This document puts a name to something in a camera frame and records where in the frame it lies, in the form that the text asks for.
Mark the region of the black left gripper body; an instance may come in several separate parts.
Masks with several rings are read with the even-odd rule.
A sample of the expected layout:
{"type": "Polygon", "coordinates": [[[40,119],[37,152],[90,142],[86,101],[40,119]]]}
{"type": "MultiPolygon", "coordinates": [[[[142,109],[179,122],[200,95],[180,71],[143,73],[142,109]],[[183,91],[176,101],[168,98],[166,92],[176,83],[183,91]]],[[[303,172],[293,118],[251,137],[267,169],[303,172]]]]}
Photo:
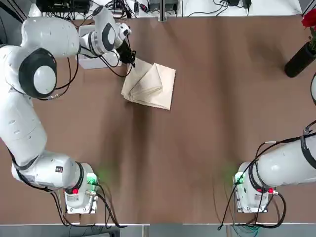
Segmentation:
{"type": "Polygon", "coordinates": [[[119,54],[119,60],[121,62],[131,62],[131,49],[126,40],[123,40],[122,44],[116,49],[116,51],[119,54]]]}

